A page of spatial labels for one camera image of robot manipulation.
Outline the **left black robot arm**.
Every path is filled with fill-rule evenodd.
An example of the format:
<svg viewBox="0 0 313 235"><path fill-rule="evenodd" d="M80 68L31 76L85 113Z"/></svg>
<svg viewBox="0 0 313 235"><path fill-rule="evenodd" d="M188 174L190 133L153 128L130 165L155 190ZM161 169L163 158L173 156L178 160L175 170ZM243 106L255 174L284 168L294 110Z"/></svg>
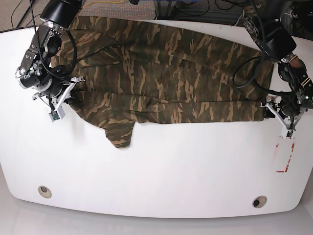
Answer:
<svg viewBox="0 0 313 235"><path fill-rule="evenodd" d="M263 12L251 1L255 16L246 15L244 26L261 50L256 57L257 68L266 59L278 64L280 78L287 82L291 91L278 92L261 86L256 76L243 85L253 84L269 95L263 107L266 118L277 118L287 137L291 137L303 114L313 107L313 81L307 74L302 60L294 54L296 42L280 21L283 12L291 5L290 0L268 0Z"/></svg>

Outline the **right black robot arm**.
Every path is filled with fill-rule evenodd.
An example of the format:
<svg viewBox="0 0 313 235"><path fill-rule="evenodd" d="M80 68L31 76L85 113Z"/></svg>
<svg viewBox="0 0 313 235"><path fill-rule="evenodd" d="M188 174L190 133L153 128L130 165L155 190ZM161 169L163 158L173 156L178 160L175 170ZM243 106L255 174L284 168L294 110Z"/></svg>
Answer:
<svg viewBox="0 0 313 235"><path fill-rule="evenodd" d="M77 13L82 7L81 0L51 0L40 15L43 23L34 27L35 34L29 49L25 52L21 65L15 73L19 85L34 88L37 93L33 99L45 96L51 109L49 116L53 121L65 115L62 104L71 99L71 90L82 82L82 77L70 77L77 63L77 45L69 31ZM59 65L50 67L51 59L60 50L61 36L66 34L73 46L73 59L69 67Z"/></svg>

